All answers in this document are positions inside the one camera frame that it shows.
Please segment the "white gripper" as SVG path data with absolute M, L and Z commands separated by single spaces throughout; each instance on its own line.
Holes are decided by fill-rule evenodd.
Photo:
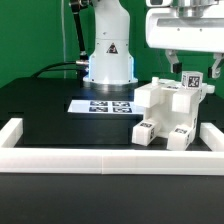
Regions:
M 151 48 L 168 49 L 165 55 L 172 73 L 182 72 L 176 50 L 212 52 L 214 63 L 208 68 L 208 77 L 220 77 L 224 64 L 224 5 L 207 7 L 201 18 L 180 18 L 174 8 L 150 9 L 145 30 Z

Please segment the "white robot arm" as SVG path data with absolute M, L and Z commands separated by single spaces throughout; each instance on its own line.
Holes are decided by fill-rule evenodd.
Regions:
M 95 11 L 95 50 L 89 59 L 88 84 L 122 86 L 137 82 L 129 54 L 130 16 L 119 0 L 91 0 Z M 224 0 L 146 0 L 145 35 L 149 47 L 163 49 L 173 73 L 182 71 L 179 51 L 211 52 L 209 76 L 224 65 Z

